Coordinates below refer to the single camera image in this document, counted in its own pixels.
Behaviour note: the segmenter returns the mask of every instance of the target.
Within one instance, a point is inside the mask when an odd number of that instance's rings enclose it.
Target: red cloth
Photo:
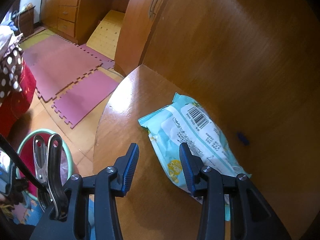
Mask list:
[[[7,137],[12,125],[29,109],[36,89],[36,79],[23,61],[19,80],[22,92],[11,92],[0,107],[0,133]]]

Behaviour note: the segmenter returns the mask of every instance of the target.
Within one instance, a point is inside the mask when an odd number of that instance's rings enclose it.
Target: polka dot fabric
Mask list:
[[[11,92],[21,92],[19,77],[23,70],[23,50],[17,45],[0,60],[0,107]]]

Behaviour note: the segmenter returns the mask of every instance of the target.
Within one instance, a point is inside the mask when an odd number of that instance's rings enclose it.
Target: teal plastic package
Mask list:
[[[247,174],[232,154],[220,128],[193,98],[176,93],[172,104],[139,120],[149,133],[149,139],[168,178],[188,191],[179,158],[179,146],[186,142],[193,155],[204,165],[224,175]],[[202,203],[202,198],[195,198]],[[225,195],[225,220],[230,220],[229,198]]]

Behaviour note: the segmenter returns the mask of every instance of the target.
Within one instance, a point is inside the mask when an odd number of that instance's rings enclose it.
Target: yellow board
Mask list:
[[[114,60],[123,18],[124,13],[110,10],[90,36],[87,46]]]

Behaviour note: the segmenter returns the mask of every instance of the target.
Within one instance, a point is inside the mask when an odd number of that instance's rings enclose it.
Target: drawer handle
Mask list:
[[[156,8],[156,4],[159,0],[152,0],[151,4],[150,4],[150,7],[149,7],[149,19],[151,19],[153,17],[154,14],[156,14],[154,12],[155,8]]]

